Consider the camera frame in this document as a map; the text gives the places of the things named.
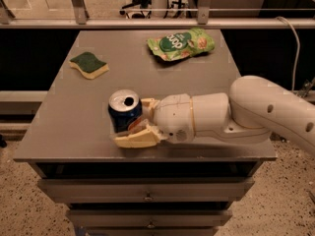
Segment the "white rounded gripper body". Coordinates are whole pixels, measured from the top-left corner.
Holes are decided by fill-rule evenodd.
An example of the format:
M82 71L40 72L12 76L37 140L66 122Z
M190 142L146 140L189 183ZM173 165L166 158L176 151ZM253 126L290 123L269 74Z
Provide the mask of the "white rounded gripper body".
M194 139L191 97L170 95L161 100L154 110L154 123L165 139L172 144L189 143Z

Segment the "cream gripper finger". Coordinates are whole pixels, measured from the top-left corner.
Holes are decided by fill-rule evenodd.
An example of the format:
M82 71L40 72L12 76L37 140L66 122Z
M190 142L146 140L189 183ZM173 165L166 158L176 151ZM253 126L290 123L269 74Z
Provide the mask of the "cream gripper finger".
M168 136L148 119L136 121L128 131L111 136L114 143L120 148L150 148L167 140Z
M147 119L152 119L155 114L155 109L159 104L159 100L154 98L142 98L141 103L143 116Z

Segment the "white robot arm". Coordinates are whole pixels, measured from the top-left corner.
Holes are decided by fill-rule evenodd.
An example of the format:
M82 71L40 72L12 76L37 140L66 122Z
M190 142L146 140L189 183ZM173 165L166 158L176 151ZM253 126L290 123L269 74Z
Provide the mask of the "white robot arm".
M260 143L277 133L315 153L315 106L264 78L244 76L229 93L163 99L115 92L108 102L114 142L120 148L190 143L211 137L231 144Z

